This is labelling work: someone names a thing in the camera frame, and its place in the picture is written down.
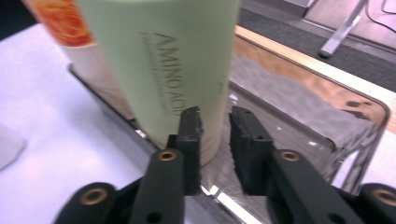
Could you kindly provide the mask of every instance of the screw hole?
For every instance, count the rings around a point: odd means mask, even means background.
[[[160,223],[162,219],[163,219],[163,216],[157,212],[150,213],[147,216],[148,223]]]
[[[375,189],[373,194],[382,203],[396,206],[396,194],[394,192],[385,189]]]
[[[345,224],[346,223],[346,221],[344,220],[343,217],[341,217],[341,216],[339,216],[337,214],[334,214],[334,213],[330,213],[329,214],[329,220],[332,223],[336,223],[336,224]]]
[[[107,198],[108,192],[102,188],[88,189],[81,195],[80,202],[82,204],[97,204]]]
[[[282,152],[280,156],[286,161],[298,161],[300,156],[295,152]]]
[[[159,155],[161,161],[172,161],[176,158],[176,153],[172,151],[165,151]]]

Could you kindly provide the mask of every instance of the cosmetic bottle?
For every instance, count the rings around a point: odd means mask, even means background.
[[[74,0],[22,0],[56,40],[78,77],[125,119],[134,114]]]
[[[142,131],[159,148],[199,106],[201,164],[219,148],[239,0],[77,0]]]

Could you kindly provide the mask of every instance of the table surface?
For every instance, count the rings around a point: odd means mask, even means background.
[[[396,94],[237,27],[236,32],[387,104],[391,118],[363,182],[396,188]],[[51,223],[91,182],[122,188],[140,177],[149,154],[105,116],[66,70],[70,61],[38,24],[0,42],[0,120],[27,146],[0,171],[0,223]],[[215,223],[194,200],[186,223]]]

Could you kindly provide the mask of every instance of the orange label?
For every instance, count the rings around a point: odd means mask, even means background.
[[[25,0],[35,17],[64,46],[93,43],[90,29],[73,0]]]

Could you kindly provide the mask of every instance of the pale green bottle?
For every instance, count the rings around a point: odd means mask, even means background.
[[[239,0],[77,0],[137,121],[165,147],[201,108],[201,164],[219,148]]]

